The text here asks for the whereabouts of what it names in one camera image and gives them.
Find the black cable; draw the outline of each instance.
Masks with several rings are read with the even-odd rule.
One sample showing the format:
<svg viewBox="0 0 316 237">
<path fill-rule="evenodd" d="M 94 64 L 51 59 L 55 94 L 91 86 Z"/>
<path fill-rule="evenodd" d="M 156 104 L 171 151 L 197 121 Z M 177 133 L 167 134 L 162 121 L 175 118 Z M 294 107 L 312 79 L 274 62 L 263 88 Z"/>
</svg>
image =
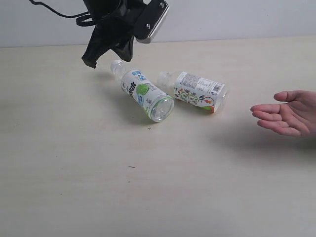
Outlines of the black cable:
<svg viewBox="0 0 316 237">
<path fill-rule="evenodd" d="M 84 12 L 84 13 L 81 13 L 81 14 L 78 14 L 78 15 L 73 15 L 73 16 L 68 16 L 68 15 L 64 15 L 64 14 L 61 14 L 59 13 L 58 11 L 54 10 L 53 8 L 51 8 L 50 6 L 48 6 L 47 4 L 45 4 L 44 2 L 41 2 L 41 1 L 34 1 L 34 0 L 29 0 L 32 4 L 34 5 L 42 5 L 44 7 L 46 7 L 47 9 L 51 10 L 52 12 L 54 12 L 56 15 L 59 15 L 61 17 L 64 17 L 64 18 L 77 18 L 77 17 L 81 17 L 81 16 L 85 16 L 86 14 L 88 14 L 89 12 Z"/>
</svg>

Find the water bottle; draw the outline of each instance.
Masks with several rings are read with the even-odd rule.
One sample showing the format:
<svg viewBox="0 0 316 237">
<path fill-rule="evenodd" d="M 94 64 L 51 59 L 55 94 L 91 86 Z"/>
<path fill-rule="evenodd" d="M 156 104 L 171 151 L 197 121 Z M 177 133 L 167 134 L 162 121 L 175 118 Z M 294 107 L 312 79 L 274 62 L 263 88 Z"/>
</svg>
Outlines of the water bottle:
<svg viewBox="0 0 316 237">
<path fill-rule="evenodd" d="M 140 70 L 115 60 L 111 71 L 120 81 L 122 90 L 137 101 L 152 121 L 161 122 L 171 114 L 174 108 L 172 97 L 147 80 Z"/>
<path fill-rule="evenodd" d="M 228 98 L 226 85 L 187 72 L 161 72 L 157 86 L 173 98 L 211 113 L 222 111 Z"/>
</svg>

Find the bottle label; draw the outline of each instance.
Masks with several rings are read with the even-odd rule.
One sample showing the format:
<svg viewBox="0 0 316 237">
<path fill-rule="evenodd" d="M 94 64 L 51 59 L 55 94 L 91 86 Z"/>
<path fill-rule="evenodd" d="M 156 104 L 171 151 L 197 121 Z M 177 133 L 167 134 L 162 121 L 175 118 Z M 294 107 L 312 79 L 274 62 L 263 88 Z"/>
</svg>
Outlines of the bottle label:
<svg viewBox="0 0 316 237">
<path fill-rule="evenodd" d="M 171 98 L 152 84 L 139 70 L 131 70 L 121 80 L 121 88 L 134 98 L 150 116 L 155 105 L 164 98 Z"/>
<path fill-rule="evenodd" d="M 177 99 L 214 112 L 217 96 L 224 84 L 183 72 L 174 86 Z"/>
</svg>

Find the open palm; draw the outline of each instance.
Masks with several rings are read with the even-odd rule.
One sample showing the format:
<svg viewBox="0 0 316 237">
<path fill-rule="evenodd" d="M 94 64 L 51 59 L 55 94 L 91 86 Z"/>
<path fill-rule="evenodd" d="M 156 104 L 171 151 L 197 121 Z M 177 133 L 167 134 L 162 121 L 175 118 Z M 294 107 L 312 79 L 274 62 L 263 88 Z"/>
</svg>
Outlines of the open palm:
<svg viewBox="0 0 316 237">
<path fill-rule="evenodd" d="M 256 105 L 251 108 L 258 125 L 280 135 L 316 135 L 316 92 L 284 91 L 274 97 L 283 104 Z"/>
</svg>

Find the table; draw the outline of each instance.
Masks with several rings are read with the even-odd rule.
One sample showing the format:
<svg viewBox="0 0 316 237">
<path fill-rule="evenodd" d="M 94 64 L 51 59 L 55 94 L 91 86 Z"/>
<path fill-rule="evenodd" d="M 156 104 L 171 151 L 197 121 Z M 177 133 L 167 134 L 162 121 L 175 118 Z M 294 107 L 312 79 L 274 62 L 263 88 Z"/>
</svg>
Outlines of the table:
<svg viewBox="0 0 316 237">
<path fill-rule="evenodd" d="M 314 237 L 316 140 L 250 107 L 316 90 L 316 37 L 135 44 L 153 82 L 225 83 L 224 111 L 176 102 L 153 124 L 85 46 L 0 49 L 1 237 Z"/>
</svg>

